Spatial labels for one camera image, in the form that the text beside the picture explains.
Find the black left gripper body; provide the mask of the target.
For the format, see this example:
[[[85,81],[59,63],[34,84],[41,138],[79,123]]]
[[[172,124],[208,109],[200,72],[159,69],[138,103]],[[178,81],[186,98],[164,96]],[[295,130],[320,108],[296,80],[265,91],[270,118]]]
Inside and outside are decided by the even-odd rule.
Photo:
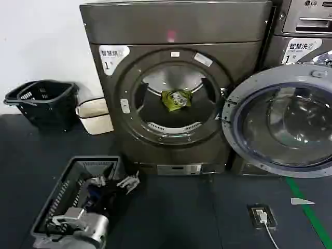
[[[122,201],[126,199],[126,191],[116,185],[99,188],[94,195],[91,212],[111,218],[116,215]]]

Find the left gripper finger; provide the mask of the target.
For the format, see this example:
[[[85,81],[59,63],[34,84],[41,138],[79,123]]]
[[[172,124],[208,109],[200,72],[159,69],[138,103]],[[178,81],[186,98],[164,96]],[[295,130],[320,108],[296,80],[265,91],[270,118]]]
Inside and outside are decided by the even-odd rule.
[[[93,177],[87,180],[89,185],[93,185],[96,187],[104,187],[106,185],[106,178],[103,175]]]
[[[139,173],[135,173],[134,175],[127,176],[125,179],[117,183],[116,186],[125,190],[126,194],[129,194],[140,184],[140,182]]]

